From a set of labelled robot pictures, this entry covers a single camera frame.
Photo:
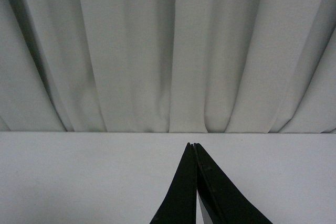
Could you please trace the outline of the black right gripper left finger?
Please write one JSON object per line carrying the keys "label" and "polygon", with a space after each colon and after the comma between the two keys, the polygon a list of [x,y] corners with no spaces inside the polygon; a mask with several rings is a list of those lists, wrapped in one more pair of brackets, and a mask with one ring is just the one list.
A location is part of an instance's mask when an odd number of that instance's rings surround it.
{"label": "black right gripper left finger", "polygon": [[151,223],[196,223],[197,166],[194,149],[187,143],[167,194]]}

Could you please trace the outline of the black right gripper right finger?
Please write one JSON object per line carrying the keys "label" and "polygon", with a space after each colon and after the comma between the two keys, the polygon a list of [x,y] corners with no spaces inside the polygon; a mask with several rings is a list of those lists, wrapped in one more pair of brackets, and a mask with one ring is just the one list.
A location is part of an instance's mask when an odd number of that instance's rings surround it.
{"label": "black right gripper right finger", "polygon": [[271,223],[234,185],[209,153],[194,144],[197,190],[211,223]]}

